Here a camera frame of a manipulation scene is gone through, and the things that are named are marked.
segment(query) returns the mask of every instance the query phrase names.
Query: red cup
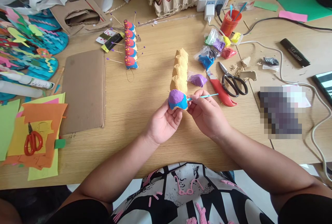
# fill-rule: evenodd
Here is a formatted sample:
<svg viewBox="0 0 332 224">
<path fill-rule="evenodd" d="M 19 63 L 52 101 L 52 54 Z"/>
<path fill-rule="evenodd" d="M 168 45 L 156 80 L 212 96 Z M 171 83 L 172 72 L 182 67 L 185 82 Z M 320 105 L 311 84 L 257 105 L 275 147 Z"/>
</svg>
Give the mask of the red cup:
<svg viewBox="0 0 332 224">
<path fill-rule="evenodd" d="M 230 16 L 231 11 L 228 11 L 222 21 L 220 30 L 226 35 L 227 37 L 231 35 L 237 24 L 242 19 L 242 14 L 238 10 L 232 10 L 232 15 Z"/>
</svg>

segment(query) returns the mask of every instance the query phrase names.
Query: red utility knife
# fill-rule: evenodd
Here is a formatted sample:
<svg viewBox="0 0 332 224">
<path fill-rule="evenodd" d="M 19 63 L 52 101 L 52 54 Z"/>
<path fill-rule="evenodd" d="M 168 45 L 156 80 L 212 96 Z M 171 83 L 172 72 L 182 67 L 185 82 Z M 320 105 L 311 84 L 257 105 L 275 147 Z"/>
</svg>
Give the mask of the red utility knife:
<svg viewBox="0 0 332 224">
<path fill-rule="evenodd" d="M 209 69 L 206 71 L 206 73 L 210 78 L 210 82 L 214 88 L 214 91 L 219 94 L 218 97 L 220 101 L 228 107 L 236 106 L 237 103 L 231 100 L 228 93 L 223 89 L 220 81 L 213 75 L 213 73 Z"/>
</svg>

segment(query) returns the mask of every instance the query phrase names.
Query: glue stick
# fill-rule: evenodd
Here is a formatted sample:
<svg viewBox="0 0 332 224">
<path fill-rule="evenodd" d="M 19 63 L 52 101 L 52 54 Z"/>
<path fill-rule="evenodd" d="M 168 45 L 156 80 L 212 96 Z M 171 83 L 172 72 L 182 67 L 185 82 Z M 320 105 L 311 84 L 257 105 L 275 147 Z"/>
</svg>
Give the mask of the glue stick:
<svg viewBox="0 0 332 224">
<path fill-rule="evenodd" d="M 54 87 L 53 82 L 37 79 L 29 75 L 20 75 L 17 73 L 8 73 L 8 72 L 0 72 L 0 74 L 6 76 L 9 79 L 16 80 L 21 84 L 27 84 L 30 86 L 46 88 L 46 89 L 52 89 Z"/>
<path fill-rule="evenodd" d="M 39 98 L 43 94 L 43 90 L 41 89 L 10 83 L 8 81 L 3 81 L 3 80 L 2 81 L 0 80 L 0 92 L 31 97 L 31 98 Z"/>
</svg>

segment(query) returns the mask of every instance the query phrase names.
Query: scissors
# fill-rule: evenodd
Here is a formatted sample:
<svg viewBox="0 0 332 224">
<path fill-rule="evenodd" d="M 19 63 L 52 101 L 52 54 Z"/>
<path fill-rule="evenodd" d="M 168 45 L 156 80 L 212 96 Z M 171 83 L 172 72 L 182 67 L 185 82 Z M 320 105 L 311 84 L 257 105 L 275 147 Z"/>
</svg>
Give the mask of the scissors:
<svg viewBox="0 0 332 224">
<path fill-rule="evenodd" d="M 224 88 L 224 90 L 228 93 L 228 95 L 229 95 L 229 96 L 232 96 L 232 97 L 238 97 L 240 94 L 241 94 L 241 95 L 246 95 L 246 94 L 248 94 L 248 87 L 247 87 L 246 83 L 245 83 L 242 79 L 240 79 L 239 77 L 236 77 L 236 76 L 231 75 L 231 74 L 227 71 L 226 67 L 225 67 L 220 61 L 219 61 L 219 65 L 220 65 L 220 67 L 221 67 L 221 70 L 225 73 L 225 75 L 222 76 L 222 79 L 221 79 L 221 85 L 222 85 L 222 87 Z M 235 94 L 231 93 L 231 92 L 227 89 L 227 87 L 225 86 L 225 79 L 227 80 L 227 82 L 229 83 L 229 85 L 234 89 Z M 243 87 L 244 87 L 244 89 L 245 89 L 245 92 L 241 91 L 241 89 L 239 88 L 239 86 L 238 86 L 238 84 L 236 83 L 236 81 L 239 81 L 239 82 L 243 85 Z"/>
<path fill-rule="evenodd" d="M 28 128 L 29 128 L 29 134 L 27 135 L 27 138 L 25 140 L 24 153 L 27 156 L 31 156 L 35 153 L 35 151 L 41 150 L 43 146 L 43 138 L 37 131 L 32 130 L 30 123 L 28 124 Z"/>
</svg>

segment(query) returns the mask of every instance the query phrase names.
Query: black-handled scissors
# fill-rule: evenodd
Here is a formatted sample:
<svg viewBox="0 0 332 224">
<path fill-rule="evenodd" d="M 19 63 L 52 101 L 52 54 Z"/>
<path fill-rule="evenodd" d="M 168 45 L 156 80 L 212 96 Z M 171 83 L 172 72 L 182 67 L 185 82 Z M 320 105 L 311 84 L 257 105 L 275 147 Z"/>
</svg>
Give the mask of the black-handled scissors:
<svg viewBox="0 0 332 224">
<path fill-rule="evenodd" d="M 227 71 L 226 67 L 220 61 L 219 61 L 219 65 L 221 67 L 221 70 L 225 73 L 225 75 L 222 76 L 221 85 L 224 88 L 224 90 L 228 93 L 228 95 L 232 96 L 232 97 L 238 97 L 240 94 L 241 95 L 248 94 L 248 87 L 247 87 L 246 83 L 242 79 L 240 79 L 239 77 L 231 75 Z M 229 85 L 234 89 L 234 91 L 235 91 L 236 94 L 231 93 L 227 89 L 227 87 L 225 86 L 225 79 L 227 80 L 227 82 L 229 83 Z M 241 89 L 239 88 L 239 86 L 236 83 L 236 81 L 239 81 L 243 85 L 243 87 L 245 89 L 245 92 L 241 91 Z"/>
</svg>

